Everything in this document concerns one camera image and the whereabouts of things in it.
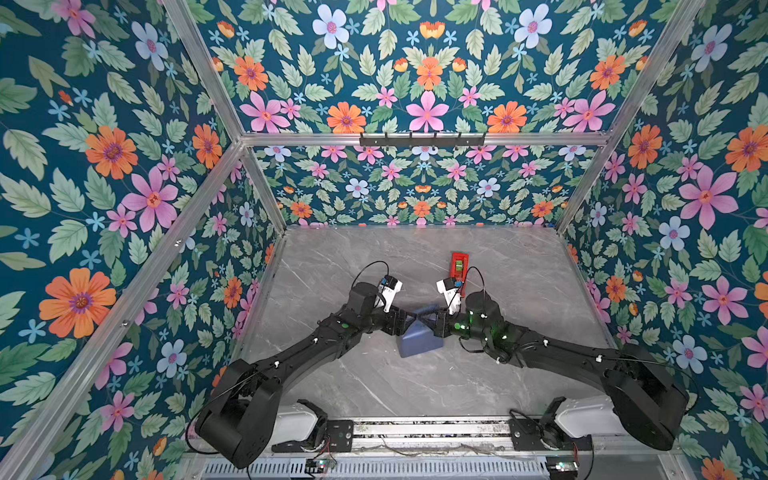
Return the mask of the light blue wrapping paper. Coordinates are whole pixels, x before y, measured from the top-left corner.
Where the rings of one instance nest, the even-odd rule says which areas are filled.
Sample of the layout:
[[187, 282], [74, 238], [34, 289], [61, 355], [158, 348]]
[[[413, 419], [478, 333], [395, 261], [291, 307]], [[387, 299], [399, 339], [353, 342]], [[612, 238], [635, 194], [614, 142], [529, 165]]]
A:
[[408, 317], [409, 326], [397, 338], [398, 352], [401, 358], [408, 358], [439, 350], [444, 346], [444, 340], [437, 337], [430, 326], [437, 320], [441, 307], [437, 304], [416, 310]]

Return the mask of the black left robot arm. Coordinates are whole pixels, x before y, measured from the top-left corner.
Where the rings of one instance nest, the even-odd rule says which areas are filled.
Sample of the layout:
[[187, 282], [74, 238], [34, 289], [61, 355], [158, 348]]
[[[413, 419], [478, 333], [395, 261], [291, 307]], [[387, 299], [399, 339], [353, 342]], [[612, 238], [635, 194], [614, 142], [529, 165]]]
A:
[[357, 282], [342, 307], [304, 339], [256, 362], [232, 362], [194, 420], [194, 432], [234, 466], [250, 465], [268, 448], [282, 395], [294, 384], [344, 356], [365, 334], [404, 331], [408, 313], [393, 305], [401, 289], [391, 275], [377, 284]]

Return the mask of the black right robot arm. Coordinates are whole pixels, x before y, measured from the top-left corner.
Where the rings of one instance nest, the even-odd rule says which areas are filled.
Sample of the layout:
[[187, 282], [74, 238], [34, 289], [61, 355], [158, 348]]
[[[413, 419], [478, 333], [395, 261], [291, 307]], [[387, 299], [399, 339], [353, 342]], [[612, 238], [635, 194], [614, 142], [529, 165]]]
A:
[[668, 451], [680, 432], [689, 394], [638, 345], [616, 350], [545, 336], [505, 320], [483, 291], [466, 297], [464, 311], [442, 308], [427, 324], [437, 337], [479, 341], [481, 351], [501, 364], [553, 372], [602, 390], [624, 430], [648, 447]]

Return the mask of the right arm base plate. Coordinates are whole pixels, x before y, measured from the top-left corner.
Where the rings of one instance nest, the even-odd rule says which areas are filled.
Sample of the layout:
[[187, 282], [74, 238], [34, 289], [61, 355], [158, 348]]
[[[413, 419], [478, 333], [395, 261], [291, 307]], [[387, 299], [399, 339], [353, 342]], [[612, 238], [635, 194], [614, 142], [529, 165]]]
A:
[[592, 451], [592, 441], [589, 436], [572, 438], [554, 422], [511, 417], [508, 420], [508, 426], [515, 451]]

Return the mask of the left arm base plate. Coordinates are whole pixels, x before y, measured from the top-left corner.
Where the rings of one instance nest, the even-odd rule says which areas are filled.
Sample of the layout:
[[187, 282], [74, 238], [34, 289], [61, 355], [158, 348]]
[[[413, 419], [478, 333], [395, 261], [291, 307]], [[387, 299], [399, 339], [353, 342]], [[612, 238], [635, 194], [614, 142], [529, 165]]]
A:
[[274, 444], [271, 453], [349, 453], [352, 451], [355, 423], [352, 420], [327, 420], [316, 427], [307, 439]]

